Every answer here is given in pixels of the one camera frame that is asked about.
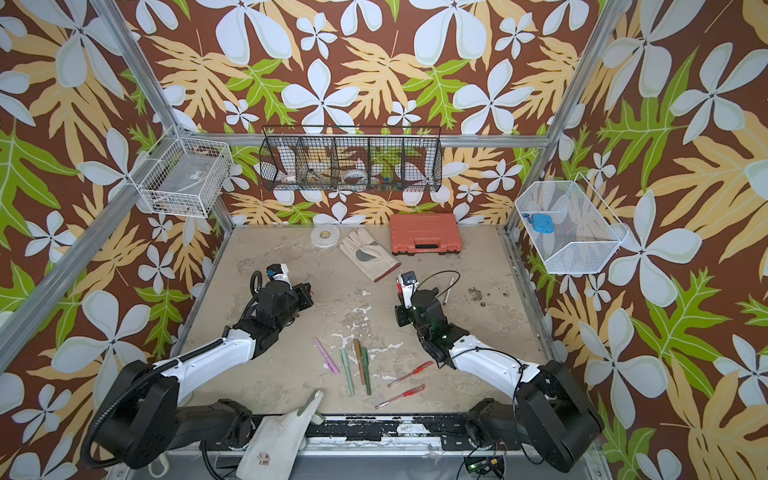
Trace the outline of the white marker pen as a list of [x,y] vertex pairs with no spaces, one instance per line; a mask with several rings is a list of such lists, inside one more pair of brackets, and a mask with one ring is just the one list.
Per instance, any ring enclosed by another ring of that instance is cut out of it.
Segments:
[[451,292],[452,288],[453,288],[453,284],[451,284],[451,285],[449,286],[449,288],[446,290],[446,292],[445,292],[445,296],[443,297],[443,302],[442,302],[442,304],[443,304],[443,305],[446,305],[446,304],[447,304],[447,302],[448,302],[448,298],[449,298],[449,295],[450,295],[450,292]]

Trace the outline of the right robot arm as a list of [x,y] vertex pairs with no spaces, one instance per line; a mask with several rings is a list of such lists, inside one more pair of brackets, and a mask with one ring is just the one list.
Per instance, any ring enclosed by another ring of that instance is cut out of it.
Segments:
[[436,289],[398,288],[400,327],[412,326],[423,349],[440,366],[469,373],[495,387],[508,404],[486,398],[466,414],[475,447],[533,447],[544,463],[569,472],[602,433],[604,422],[584,387],[565,364],[537,364],[492,348],[450,323]]

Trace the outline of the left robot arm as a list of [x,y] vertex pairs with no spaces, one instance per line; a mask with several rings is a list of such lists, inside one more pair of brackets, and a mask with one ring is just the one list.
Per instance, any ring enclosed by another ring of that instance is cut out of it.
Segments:
[[231,399],[181,406],[197,388],[264,354],[298,314],[313,305],[308,283],[273,278],[251,290],[238,322],[221,337],[172,359],[123,368],[81,444],[89,469],[124,464],[140,469],[168,450],[198,442],[245,446],[254,433],[251,410]]

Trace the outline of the red gel pen upper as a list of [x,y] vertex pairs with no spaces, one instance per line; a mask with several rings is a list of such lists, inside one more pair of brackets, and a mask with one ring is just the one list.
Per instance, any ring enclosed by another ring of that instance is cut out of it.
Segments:
[[391,382],[390,382],[390,383],[387,385],[387,387],[388,387],[388,388],[393,388],[393,387],[395,387],[396,385],[398,385],[398,384],[400,384],[400,383],[402,383],[402,382],[406,381],[407,379],[409,379],[409,378],[411,378],[411,377],[413,377],[413,376],[415,376],[415,375],[418,375],[418,374],[422,373],[423,371],[425,371],[426,369],[428,369],[428,368],[429,368],[429,367],[431,367],[432,365],[434,365],[434,361],[433,361],[433,360],[427,361],[427,362],[425,362],[425,363],[423,363],[423,364],[419,365],[418,367],[414,368],[414,369],[413,369],[413,370],[411,370],[410,372],[406,373],[405,375],[403,375],[403,376],[401,376],[401,377],[399,377],[399,378],[397,378],[397,379],[395,379],[395,380],[391,381]]

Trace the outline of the red gel pen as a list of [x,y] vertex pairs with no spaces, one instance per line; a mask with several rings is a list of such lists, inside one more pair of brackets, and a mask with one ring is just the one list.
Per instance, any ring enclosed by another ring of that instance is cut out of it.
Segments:
[[403,393],[401,393],[401,394],[399,394],[399,395],[397,395],[397,396],[395,396],[393,398],[390,398],[388,400],[385,400],[385,401],[377,404],[375,406],[375,409],[376,410],[383,409],[383,408],[387,407],[390,404],[393,404],[393,403],[398,402],[400,400],[403,400],[405,398],[408,398],[408,397],[414,396],[414,395],[416,395],[418,393],[421,393],[424,389],[425,389],[425,385],[424,384],[421,384],[421,385],[418,385],[418,386],[413,387],[411,389],[408,389],[408,390],[404,391]]
[[405,375],[403,375],[403,376],[401,376],[401,377],[399,377],[399,378],[397,378],[397,379],[395,379],[395,380],[391,381],[391,382],[390,382],[390,383],[387,385],[387,387],[388,387],[388,388],[393,388],[393,387],[395,387],[396,385],[398,385],[398,384],[400,384],[400,383],[402,383],[402,382],[406,381],[407,379],[409,379],[409,378],[411,378],[411,377],[413,377],[413,376],[415,376],[415,375],[418,375],[418,374],[422,373],[423,371],[425,371],[426,369],[428,369],[428,368],[429,368],[429,367],[431,367],[432,365],[434,365],[434,361],[433,361],[433,360],[427,361],[427,362],[425,362],[425,363],[423,363],[423,364],[419,365],[418,367],[414,368],[414,369],[413,369],[413,370],[411,370],[410,372],[406,373]]

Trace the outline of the brown pen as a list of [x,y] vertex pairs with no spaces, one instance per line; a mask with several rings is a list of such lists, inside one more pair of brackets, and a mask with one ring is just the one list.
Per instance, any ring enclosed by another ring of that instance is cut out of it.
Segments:
[[365,386],[366,385],[366,380],[365,380],[365,370],[364,370],[364,364],[363,364],[362,345],[361,345],[360,340],[358,338],[354,338],[353,339],[353,348],[354,348],[354,352],[355,352],[356,361],[357,361],[357,364],[358,364],[360,381],[361,381],[361,384],[363,386]]

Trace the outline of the light green pen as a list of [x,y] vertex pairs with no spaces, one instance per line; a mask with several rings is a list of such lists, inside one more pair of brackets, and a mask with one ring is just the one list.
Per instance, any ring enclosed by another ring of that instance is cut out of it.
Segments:
[[340,358],[341,358],[342,368],[345,375],[349,395],[351,397],[354,397],[355,396],[354,379],[351,371],[349,355],[347,354],[344,348],[340,350]]

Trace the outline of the red gel pen lower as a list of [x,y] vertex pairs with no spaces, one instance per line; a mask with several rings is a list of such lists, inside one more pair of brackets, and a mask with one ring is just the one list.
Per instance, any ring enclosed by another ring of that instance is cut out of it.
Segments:
[[421,393],[424,389],[425,389],[425,385],[424,384],[421,384],[421,385],[418,385],[418,386],[413,387],[411,389],[408,389],[408,390],[404,391],[403,393],[401,393],[401,394],[399,394],[399,395],[397,395],[397,396],[395,396],[393,398],[390,398],[388,400],[385,400],[385,401],[377,404],[375,406],[375,409],[376,410],[383,409],[383,408],[387,407],[390,404],[393,404],[393,403],[398,402],[400,400],[403,400],[405,398],[408,398],[408,397],[414,396],[414,395],[416,395],[418,393]]

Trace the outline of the beige work glove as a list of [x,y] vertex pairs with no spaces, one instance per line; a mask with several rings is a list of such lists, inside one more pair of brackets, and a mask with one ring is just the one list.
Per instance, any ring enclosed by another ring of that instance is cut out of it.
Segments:
[[378,282],[401,266],[365,228],[351,231],[341,240],[341,251],[373,282]]

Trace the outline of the red plastic tool case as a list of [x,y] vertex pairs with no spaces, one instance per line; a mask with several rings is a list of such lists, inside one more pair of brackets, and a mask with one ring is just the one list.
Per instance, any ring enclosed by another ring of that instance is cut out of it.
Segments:
[[393,255],[460,253],[463,242],[451,213],[396,214],[390,218]]

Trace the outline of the blue object in basket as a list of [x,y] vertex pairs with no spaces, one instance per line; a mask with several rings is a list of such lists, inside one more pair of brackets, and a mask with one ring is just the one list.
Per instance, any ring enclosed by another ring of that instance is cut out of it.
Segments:
[[527,220],[536,233],[553,234],[555,231],[554,222],[548,214],[536,213],[528,215]]

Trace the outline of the white green glove front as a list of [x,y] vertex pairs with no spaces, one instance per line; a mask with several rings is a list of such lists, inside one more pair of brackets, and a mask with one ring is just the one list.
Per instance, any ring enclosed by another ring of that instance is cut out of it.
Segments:
[[264,417],[240,460],[236,477],[288,479],[323,396],[321,390],[315,390],[301,408],[282,416]]

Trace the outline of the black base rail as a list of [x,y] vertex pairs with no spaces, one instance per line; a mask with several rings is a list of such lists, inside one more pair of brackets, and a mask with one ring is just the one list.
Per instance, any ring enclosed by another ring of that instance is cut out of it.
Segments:
[[303,443],[308,452],[352,454],[466,453],[474,447],[465,413],[328,415],[309,425]]

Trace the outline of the aluminium frame post left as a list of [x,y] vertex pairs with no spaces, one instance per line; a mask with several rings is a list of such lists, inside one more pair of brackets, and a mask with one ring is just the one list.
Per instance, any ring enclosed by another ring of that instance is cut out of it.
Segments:
[[[182,135],[191,135],[201,139],[212,140],[205,134],[194,133],[187,129],[173,112],[170,101],[166,98],[164,90],[161,88],[159,81],[152,72],[149,61],[142,52],[138,42],[132,36],[117,3],[115,1],[93,1],[91,5],[94,7],[99,18],[105,21],[112,35],[114,35],[117,46],[121,51],[122,57],[128,68],[131,70],[137,86],[144,92],[147,102],[153,112],[158,115],[160,125],[163,128],[163,132],[158,136],[158,140],[169,130],[175,130]],[[138,171],[139,166],[134,174],[128,176],[128,179],[133,190],[136,191],[136,197],[142,200],[131,182],[131,177],[137,174]],[[209,216],[211,215],[219,221],[225,232],[232,232],[234,224],[229,212],[224,206],[221,195],[214,204],[213,210]]]

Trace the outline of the aluminium frame post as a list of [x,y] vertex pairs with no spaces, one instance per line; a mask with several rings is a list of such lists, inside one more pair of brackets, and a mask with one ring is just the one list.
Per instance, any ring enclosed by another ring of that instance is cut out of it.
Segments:
[[583,54],[581,55],[574,75],[565,90],[553,122],[548,126],[545,136],[516,135],[511,137],[511,147],[535,148],[539,152],[529,168],[526,178],[521,184],[520,193],[540,179],[550,160],[550,155],[556,153],[560,135],[565,131],[565,122],[580,102],[591,76],[597,71],[599,57],[612,39],[620,17],[631,7],[632,1],[607,1],[603,12],[599,15],[595,29],[591,34]]
[[[161,88],[159,81],[152,72],[149,61],[142,52],[138,42],[132,36],[117,3],[115,1],[93,1],[91,5],[94,7],[99,18],[105,21],[112,35],[114,35],[117,46],[121,51],[122,57],[128,68],[131,70],[137,86],[144,92],[147,102],[153,112],[158,115],[160,125],[163,128],[163,132],[158,136],[158,140],[169,130],[175,130],[182,135],[191,135],[201,139],[212,140],[205,134],[194,133],[187,129],[173,112],[170,101],[166,98],[164,90]],[[136,191],[136,197],[142,200],[131,182],[131,177],[137,174],[138,171],[139,166],[134,174],[128,176],[128,179],[133,190]],[[221,195],[214,204],[213,210],[209,216],[211,215],[219,221],[225,232],[232,232],[234,224],[229,212],[224,206]]]

